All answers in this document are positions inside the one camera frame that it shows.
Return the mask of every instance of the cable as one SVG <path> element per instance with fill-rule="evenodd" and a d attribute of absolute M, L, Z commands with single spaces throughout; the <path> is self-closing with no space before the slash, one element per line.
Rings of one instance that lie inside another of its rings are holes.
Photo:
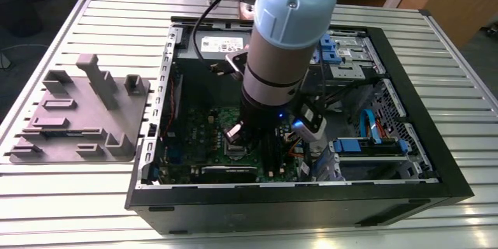
<path fill-rule="evenodd" d="M 326 107 L 334 103 L 337 103 L 342 97 L 352 91 L 354 90 L 356 88 L 358 88 L 360 86 L 365 86 L 365 85 L 372 85 L 372 84 L 376 84 L 378 81 L 381 80 L 380 77 L 373 77 L 373 78 L 369 78 L 366 80 L 360 80 L 360 81 L 356 81 L 356 82 L 352 82 L 348 86 L 345 86 L 341 90 L 338 90 L 336 93 L 332 93 L 328 97 L 326 97 Z"/>
<path fill-rule="evenodd" d="M 14 46 L 10 46 L 10 47 L 2 49 L 0 52 L 7 51 L 7 50 L 14 49 L 14 48 L 18 48 L 18 47 L 46 47 L 46 48 L 49 48 L 49 45 L 43 45 L 43 44 L 19 44 L 19 45 L 14 45 Z"/>
<path fill-rule="evenodd" d="M 203 54 L 201 53 L 199 46 L 197 45 L 197 30 L 199 29 L 201 23 L 203 22 L 206 16 L 209 15 L 209 13 L 211 12 L 211 10 L 217 7 L 217 5 L 221 2 L 222 2 L 222 0 L 215 0 L 211 3 L 210 7 L 206 9 L 205 13 L 201 15 L 199 19 L 197 20 L 197 23 L 195 23 L 195 26 L 194 26 L 194 30 L 193 30 L 194 51 L 195 51 L 195 54 L 197 54 L 197 57 L 198 57 L 199 61 L 206 65 L 207 68 L 210 68 L 209 64 L 205 61 Z"/>
<path fill-rule="evenodd" d="M 298 145 L 298 143 L 300 143 L 301 141 L 302 141 L 302 138 L 300 137 L 298 140 L 294 142 L 293 147 L 289 149 L 289 152 L 288 152 L 289 155 L 294 154 L 294 153 L 293 153 L 293 150 L 294 150 L 296 146 Z"/>
<path fill-rule="evenodd" d="M 322 54 L 322 42 L 318 42 L 318 61 L 321 62 L 321 70 L 322 70 L 322 106 L 324 112 L 328 109 L 326 106 L 326 71 L 324 70 L 324 54 Z"/>
<path fill-rule="evenodd" d="M 5 52 L 5 51 L 7 51 L 7 50 L 11 50 L 11 49 L 14 49 L 14 48 L 19 48 L 19 47 L 46 47 L 46 48 L 49 48 L 49 46 L 47 45 L 43 45 L 43 44 L 19 44 L 19 45 L 14 45 L 14 46 L 10 46 L 10 47 L 7 47 L 7 48 L 5 48 L 5 49 L 2 49 L 0 50 L 0 69 L 2 70 L 5 70 L 5 71 L 11 71 L 13 70 L 13 68 L 14 68 L 14 63 L 11 62 L 11 65 L 9 66 L 9 67 L 6 67 L 5 65 L 3 65 L 3 54 L 2 54 L 2 52 Z"/>

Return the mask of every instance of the metal chassis frame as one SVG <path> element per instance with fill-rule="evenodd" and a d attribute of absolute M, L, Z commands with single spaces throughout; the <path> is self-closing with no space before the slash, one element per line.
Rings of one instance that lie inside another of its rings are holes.
<path fill-rule="evenodd" d="M 248 23 L 242 20 L 228 20 L 214 19 L 217 21 L 232 22 L 232 23 Z M 333 186 L 308 186 L 305 188 L 292 188 L 293 191 L 286 190 L 289 188 L 215 188 L 215 189 L 201 189 L 201 188 L 174 188 L 163 189 L 153 186 L 145 188 L 139 184 L 142 177 L 141 168 L 145 166 L 141 157 L 151 155 L 155 150 L 155 145 L 145 140 L 146 151 L 142 152 L 137 158 L 134 172 L 131 176 L 131 183 L 127 195 L 126 208 L 141 209 L 143 207 L 175 207 L 179 205 L 211 205 L 211 204 L 248 204 L 248 203 L 276 203 L 278 201 L 337 201 L 345 199 L 406 199 L 410 201 L 426 201 L 428 204 L 417 208 L 416 211 L 410 211 L 410 215 L 421 212 L 424 209 L 433 207 L 434 202 L 438 205 L 453 204 L 473 196 L 473 191 L 467 183 L 467 179 L 460 171 L 457 163 L 453 159 L 450 151 L 444 142 L 444 138 L 438 132 L 438 129 L 432 121 L 429 112 L 422 104 L 422 100 L 416 92 L 408 74 L 404 70 L 402 64 L 397 58 L 397 54 L 393 51 L 392 45 L 384 35 L 382 29 L 372 27 L 350 27 L 350 26 L 333 26 L 337 29 L 354 29 L 366 30 L 370 37 L 376 37 L 373 40 L 374 48 L 378 50 L 381 59 L 385 63 L 388 72 L 393 75 L 392 82 L 397 88 L 401 101 L 405 105 L 405 109 L 409 113 L 410 121 L 413 126 L 418 130 L 418 135 L 422 143 L 426 146 L 426 151 L 430 155 L 438 155 L 438 162 L 433 162 L 433 167 L 440 170 L 441 183 L 434 184 L 401 184 L 401 185 L 349 185 L 336 186 L 334 188 L 342 188 L 341 192 L 328 192 L 326 188 Z M 171 48 L 175 47 L 174 39 L 170 37 L 167 43 L 166 57 L 173 56 Z M 408 213 L 398 215 L 390 219 L 384 225 L 388 225 L 402 218 Z"/>

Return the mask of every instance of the aluminum extrusion table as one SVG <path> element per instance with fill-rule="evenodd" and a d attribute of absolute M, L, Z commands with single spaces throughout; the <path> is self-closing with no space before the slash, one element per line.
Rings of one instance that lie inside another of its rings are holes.
<path fill-rule="evenodd" d="M 18 142 L 14 135 L 42 99 L 49 69 L 83 76 L 75 63 L 86 52 L 99 54 L 102 70 L 114 77 L 137 73 L 155 79 L 171 16 L 201 16 L 206 6 L 206 0 L 79 0 L 2 124 L 2 154 Z M 237 2 L 224 1 L 210 16 L 236 19 Z M 125 210 L 133 163 L 19 165 L 3 156 L 0 246 L 498 247 L 496 98 L 433 18 L 420 11 L 338 6 L 333 23 L 385 30 L 476 197 L 386 227 L 161 236 Z"/>

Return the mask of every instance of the black cable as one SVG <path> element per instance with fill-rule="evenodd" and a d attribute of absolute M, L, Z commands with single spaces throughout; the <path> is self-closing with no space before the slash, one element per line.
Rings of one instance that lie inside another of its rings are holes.
<path fill-rule="evenodd" d="M 333 105 L 337 103 L 350 91 L 357 89 L 360 86 L 373 85 L 381 80 L 380 77 L 373 77 L 366 80 L 352 82 L 348 86 L 345 86 L 341 90 L 338 90 L 336 93 L 330 94 L 326 97 L 326 106 Z"/>
<path fill-rule="evenodd" d="M 318 42 L 318 61 L 321 63 L 321 70 L 322 70 L 322 106 L 324 106 L 324 111 L 325 111 L 328 109 L 328 106 L 326 106 L 326 71 L 324 69 L 322 41 Z"/>
<path fill-rule="evenodd" d="M 198 57 L 199 61 L 206 65 L 207 68 L 210 68 L 210 66 L 205 61 L 203 54 L 201 53 L 199 46 L 197 45 L 197 30 L 199 29 L 201 23 L 203 22 L 206 16 L 211 12 L 211 10 L 217 7 L 217 5 L 221 3 L 221 1 L 222 0 L 215 0 L 211 3 L 210 7 L 206 9 L 205 13 L 201 15 L 199 20 L 197 20 L 194 30 L 193 30 L 194 51 L 195 51 L 195 54 L 197 54 L 197 57 Z"/>

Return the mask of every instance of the motherboard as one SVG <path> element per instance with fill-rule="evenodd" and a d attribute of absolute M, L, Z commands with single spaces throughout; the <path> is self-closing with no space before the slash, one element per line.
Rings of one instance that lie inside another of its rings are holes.
<path fill-rule="evenodd" d="M 248 150 L 248 147 L 232 145 L 224 137 L 224 128 L 238 120 L 238 107 L 191 108 L 186 113 L 182 145 L 167 148 L 166 152 L 165 184 L 298 181 L 304 148 L 301 141 L 290 137 L 290 120 L 284 119 L 276 130 L 284 158 L 276 174 L 265 172 L 262 146 Z"/>

